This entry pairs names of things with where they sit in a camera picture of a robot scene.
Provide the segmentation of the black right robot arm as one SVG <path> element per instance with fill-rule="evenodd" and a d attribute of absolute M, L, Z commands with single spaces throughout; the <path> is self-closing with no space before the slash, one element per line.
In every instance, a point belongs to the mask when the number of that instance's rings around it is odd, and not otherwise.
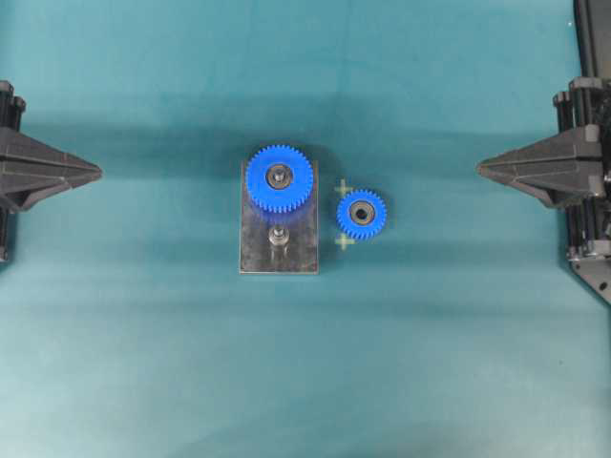
<path fill-rule="evenodd" d="M 481 161 L 478 173 L 560 210 L 571 270 L 610 299 L 610 4 L 577 1 L 581 75 L 554 95 L 558 133 Z"/>

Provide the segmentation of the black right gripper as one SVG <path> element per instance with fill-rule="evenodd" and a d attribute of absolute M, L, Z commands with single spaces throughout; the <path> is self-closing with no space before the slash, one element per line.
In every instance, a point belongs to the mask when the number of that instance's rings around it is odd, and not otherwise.
<path fill-rule="evenodd" d="M 485 159 L 477 165 L 477 171 L 482 177 L 538 199 L 545 207 L 566 207 L 568 260 L 608 258 L 610 81 L 576 78 L 568 91 L 555 95 L 554 106 L 561 133 Z M 519 176 L 488 171 L 494 166 L 590 159 L 600 159 L 601 177 L 580 173 Z"/>

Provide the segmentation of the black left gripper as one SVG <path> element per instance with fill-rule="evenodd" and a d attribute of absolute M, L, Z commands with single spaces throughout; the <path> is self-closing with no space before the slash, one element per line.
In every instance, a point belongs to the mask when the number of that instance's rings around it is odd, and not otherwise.
<path fill-rule="evenodd" d="M 1 159 L 55 177 L 1 176 L 2 262 L 9 258 L 10 212 L 28 211 L 41 200 L 97 181 L 102 176 L 102 170 L 95 164 L 16 132 L 20 130 L 24 112 L 25 101 L 14 95 L 14 87 L 9 81 L 2 80 Z"/>

